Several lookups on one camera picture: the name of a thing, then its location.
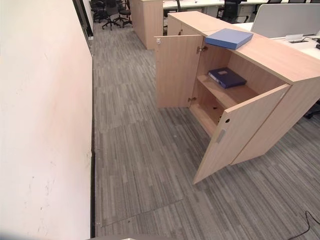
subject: blue binder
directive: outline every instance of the blue binder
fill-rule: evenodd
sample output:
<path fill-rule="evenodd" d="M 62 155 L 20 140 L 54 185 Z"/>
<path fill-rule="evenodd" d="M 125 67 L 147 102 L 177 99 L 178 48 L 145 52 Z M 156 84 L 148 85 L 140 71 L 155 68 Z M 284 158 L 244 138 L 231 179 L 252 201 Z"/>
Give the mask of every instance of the blue binder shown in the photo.
<path fill-rule="evenodd" d="M 208 75 L 224 89 L 245 85 L 247 82 L 243 77 L 227 67 L 211 70 Z"/>
<path fill-rule="evenodd" d="M 205 43 L 227 49 L 237 49 L 250 41 L 252 37 L 253 34 L 251 32 L 224 28 L 207 36 L 205 38 Z"/>

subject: dark floor trim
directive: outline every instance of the dark floor trim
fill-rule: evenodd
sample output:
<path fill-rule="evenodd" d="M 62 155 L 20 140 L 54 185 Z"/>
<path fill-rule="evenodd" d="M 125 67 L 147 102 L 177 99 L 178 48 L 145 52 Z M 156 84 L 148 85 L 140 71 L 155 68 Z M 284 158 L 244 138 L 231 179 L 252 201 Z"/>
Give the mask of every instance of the dark floor trim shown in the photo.
<path fill-rule="evenodd" d="M 92 59 L 92 124 L 91 124 L 91 196 L 90 196 L 90 238 L 96 236 L 96 152 L 95 152 L 95 98 L 94 60 Z"/>
<path fill-rule="evenodd" d="M 94 35 L 93 29 L 91 29 L 91 25 L 90 25 L 90 22 L 89 22 L 89 19 L 88 19 L 87 11 L 86 11 L 86 8 L 85 8 L 83 0 L 80 0 L 80 5 L 81 5 L 82 11 L 84 13 L 84 19 L 85 19 L 85 22 L 86 22 L 86 29 L 85 29 L 86 30 L 86 34 L 88 34 L 88 37 L 93 37 L 93 35 Z"/>

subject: floor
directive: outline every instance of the floor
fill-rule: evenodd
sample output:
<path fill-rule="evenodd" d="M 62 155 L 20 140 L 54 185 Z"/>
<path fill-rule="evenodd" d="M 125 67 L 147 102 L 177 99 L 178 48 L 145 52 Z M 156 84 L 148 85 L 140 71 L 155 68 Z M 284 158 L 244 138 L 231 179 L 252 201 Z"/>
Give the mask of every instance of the floor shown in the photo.
<path fill-rule="evenodd" d="M 130 25 L 95 23 L 96 236 L 283 240 L 320 220 L 320 115 L 267 154 L 192 179 L 210 138 L 187 108 L 157 109 L 155 59 Z M 297 239 L 319 239 L 320 226 Z"/>

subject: black cable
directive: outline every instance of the black cable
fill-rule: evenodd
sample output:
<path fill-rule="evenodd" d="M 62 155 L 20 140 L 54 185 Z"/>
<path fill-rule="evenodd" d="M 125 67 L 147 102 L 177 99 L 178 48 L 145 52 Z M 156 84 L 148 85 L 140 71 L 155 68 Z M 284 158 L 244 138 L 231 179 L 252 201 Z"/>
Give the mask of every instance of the black cable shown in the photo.
<path fill-rule="evenodd" d="M 315 220 L 315 222 L 320 225 L 320 222 L 318 222 L 318 221 L 314 218 L 314 216 L 312 216 L 312 214 L 311 214 L 309 211 L 305 211 L 305 219 L 306 219 L 306 223 L 308 224 L 308 229 L 307 229 L 306 231 L 304 231 L 303 233 L 300 233 L 299 235 L 290 237 L 288 240 L 291 240 L 291 239 L 295 239 L 295 238 L 297 238 L 297 237 L 300 237 L 301 235 L 307 233 L 307 232 L 310 230 L 310 223 L 309 223 L 309 219 L 308 219 L 308 215 L 307 215 L 307 214 L 309 214 L 309 215 L 312 217 L 312 219 Z"/>

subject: white wall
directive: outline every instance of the white wall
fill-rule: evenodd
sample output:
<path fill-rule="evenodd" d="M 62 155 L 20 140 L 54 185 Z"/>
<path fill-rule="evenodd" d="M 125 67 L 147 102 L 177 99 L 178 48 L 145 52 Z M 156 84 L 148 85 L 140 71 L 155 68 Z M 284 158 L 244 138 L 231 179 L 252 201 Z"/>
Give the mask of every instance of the white wall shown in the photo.
<path fill-rule="evenodd" d="M 86 15 L 87 15 L 87 17 L 89 19 L 91 30 L 93 32 L 94 31 L 94 17 L 93 17 L 92 12 L 91 12 L 91 7 L 90 7 L 89 0 L 83 0 L 83 5 L 84 5 L 84 8 L 85 8 Z"/>
<path fill-rule="evenodd" d="M 0 231 L 88 239 L 92 57 L 73 2 L 0 3 Z"/>

